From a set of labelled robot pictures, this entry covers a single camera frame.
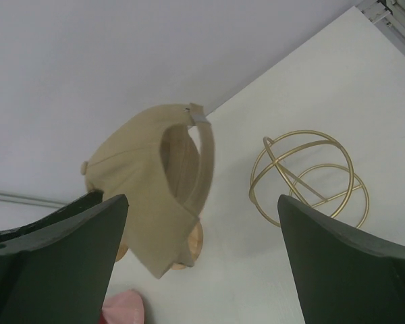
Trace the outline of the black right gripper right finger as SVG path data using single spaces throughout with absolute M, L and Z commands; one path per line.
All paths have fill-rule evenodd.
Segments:
M 306 323 L 405 323 L 405 246 L 291 196 L 277 210 Z

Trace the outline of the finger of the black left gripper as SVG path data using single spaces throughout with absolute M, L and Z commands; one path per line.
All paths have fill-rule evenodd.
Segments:
M 103 193 L 99 190 L 95 190 L 81 196 L 79 199 L 71 202 L 70 204 L 58 209 L 54 213 L 51 213 L 38 221 L 29 223 L 21 227 L 15 227 L 12 229 L 0 231 L 0 243 L 18 238 L 20 236 L 30 234 L 44 227 L 53 225 L 59 221 L 63 221 L 75 215 L 84 212 L 102 202 Z

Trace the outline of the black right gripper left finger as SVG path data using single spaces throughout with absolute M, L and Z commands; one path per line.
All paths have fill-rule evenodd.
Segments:
M 128 200 L 86 194 L 0 231 L 0 323 L 97 323 Z

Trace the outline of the pink cap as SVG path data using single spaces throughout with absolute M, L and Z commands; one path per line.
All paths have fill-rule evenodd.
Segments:
M 143 324 L 144 304 L 141 295 L 127 290 L 105 299 L 99 323 Z

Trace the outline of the beige sport cap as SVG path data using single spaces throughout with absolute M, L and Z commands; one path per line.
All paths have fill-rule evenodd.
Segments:
M 88 191 L 124 195 L 121 244 L 156 278 L 192 267 L 188 236 L 200 222 L 213 181 L 215 143 L 195 103 L 148 108 L 118 128 L 82 164 Z

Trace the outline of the wooden hat stand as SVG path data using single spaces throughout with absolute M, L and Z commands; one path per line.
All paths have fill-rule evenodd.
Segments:
M 201 222 L 198 222 L 190 235 L 188 236 L 188 248 L 190 251 L 190 256 L 192 261 L 195 263 L 198 257 L 200 256 L 201 250 L 203 248 L 203 227 Z M 121 260 L 124 255 L 127 253 L 128 247 L 125 244 L 121 244 L 117 251 L 115 261 L 118 262 Z

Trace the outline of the right aluminium frame post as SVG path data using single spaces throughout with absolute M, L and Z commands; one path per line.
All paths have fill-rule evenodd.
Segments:
M 364 0 L 356 7 L 405 56 L 405 0 Z

